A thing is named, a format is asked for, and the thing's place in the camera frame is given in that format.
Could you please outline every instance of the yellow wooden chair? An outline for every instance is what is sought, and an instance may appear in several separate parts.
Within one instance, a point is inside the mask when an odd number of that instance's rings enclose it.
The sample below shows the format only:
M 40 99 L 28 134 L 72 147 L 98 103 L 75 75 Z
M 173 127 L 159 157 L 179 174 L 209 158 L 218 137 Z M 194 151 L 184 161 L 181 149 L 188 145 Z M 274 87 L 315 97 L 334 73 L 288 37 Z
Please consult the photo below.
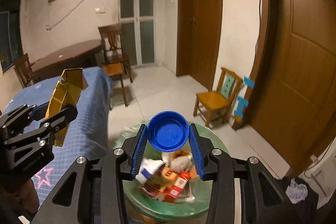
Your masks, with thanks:
M 197 115 L 197 110 L 199 110 L 201 115 L 205 118 L 206 127 L 209 127 L 211 117 L 214 113 L 219 115 L 219 117 L 214 120 L 222 118 L 223 123 L 227 121 L 228 112 L 231 109 L 232 102 L 242 82 L 243 80 L 233 71 L 222 68 L 217 90 L 196 94 L 194 117 Z M 206 115 L 201 111 L 199 103 L 207 110 L 208 113 Z

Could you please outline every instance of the trash can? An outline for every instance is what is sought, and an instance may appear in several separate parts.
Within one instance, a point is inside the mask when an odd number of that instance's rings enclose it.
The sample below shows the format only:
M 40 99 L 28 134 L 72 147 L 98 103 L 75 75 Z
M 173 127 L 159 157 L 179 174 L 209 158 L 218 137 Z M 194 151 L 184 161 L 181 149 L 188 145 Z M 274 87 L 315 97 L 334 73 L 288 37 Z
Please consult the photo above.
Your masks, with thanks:
M 228 153 L 228 149 L 224 142 L 213 131 L 200 124 L 195 125 L 201 137 L 210 139 L 215 148 L 220 148 Z M 125 139 L 134 137 L 140 126 L 141 124 L 138 124 L 131 128 L 132 131 L 124 131 L 115 141 L 114 148 L 121 147 Z M 188 141 L 181 150 L 190 151 Z M 160 160 L 161 152 L 154 149 L 149 142 L 147 142 L 143 157 L 147 159 Z M 203 214 L 207 213 L 211 196 L 212 181 L 194 179 L 190 181 L 190 184 L 195 200 L 191 203 L 175 204 L 161 202 L 140 193 L 138 190 L 139 182 L 136 180 L 123 181 L 125 197 L 128 199 L 130 204 L 143 215 L 152 217 L 162 222 L 200 218 Z

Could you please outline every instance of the wooden table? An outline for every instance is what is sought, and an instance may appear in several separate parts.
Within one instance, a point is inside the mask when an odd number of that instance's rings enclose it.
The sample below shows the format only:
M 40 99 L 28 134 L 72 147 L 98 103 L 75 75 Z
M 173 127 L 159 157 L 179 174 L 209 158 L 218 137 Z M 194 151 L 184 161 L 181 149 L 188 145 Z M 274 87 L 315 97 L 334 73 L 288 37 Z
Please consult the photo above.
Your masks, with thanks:
M 100 39 L 80 42 L 59 49 L 38 60 L 29 73 L 34 83 L 60 76 L 65 69 L 87 68 L 97 65 L 95 54 L 103 49 Z

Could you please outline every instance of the bed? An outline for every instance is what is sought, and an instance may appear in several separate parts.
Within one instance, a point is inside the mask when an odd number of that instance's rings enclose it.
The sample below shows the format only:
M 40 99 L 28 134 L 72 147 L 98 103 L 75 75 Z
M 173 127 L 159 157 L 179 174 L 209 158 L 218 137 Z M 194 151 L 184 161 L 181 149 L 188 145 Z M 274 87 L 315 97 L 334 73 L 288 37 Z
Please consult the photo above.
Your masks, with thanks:
M 63 146 L 53 147 L 54 160 L 32 178 L 40 206 L 77 157 L 93 160 L 105 156 L 108 151 L 108 113 L 113 82 L 98 67 L 84 69 L 83 74 L 89 86 L 79 98 L 78 116 L 70 123 Z M 40 105 L 49 101 L 58 80 L 59 77 L 46 79 L 24 88 L 15 95 L 4 113 L 23 104 Z M 31 122 L 24 132 L 38 128 L 39 124 Z

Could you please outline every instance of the pink star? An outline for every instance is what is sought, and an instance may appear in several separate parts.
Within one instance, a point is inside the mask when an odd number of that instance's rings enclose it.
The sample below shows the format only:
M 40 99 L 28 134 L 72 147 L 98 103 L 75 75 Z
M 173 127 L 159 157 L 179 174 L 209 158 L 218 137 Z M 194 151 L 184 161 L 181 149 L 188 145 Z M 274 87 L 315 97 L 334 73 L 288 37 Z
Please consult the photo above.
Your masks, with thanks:
M 52 170 L 54 170 L 52 167 L 51 168 L 43 167 L 43 169 L 39 170 L 39 172 L 37 172 L 35 174 L 35 176 L 39 179 L 39 181 L 37 183 L 37 188 L 40 189 L 40 187 L 43 185 L 43 183 L 50 186 L 48 176 L 50 175 Z

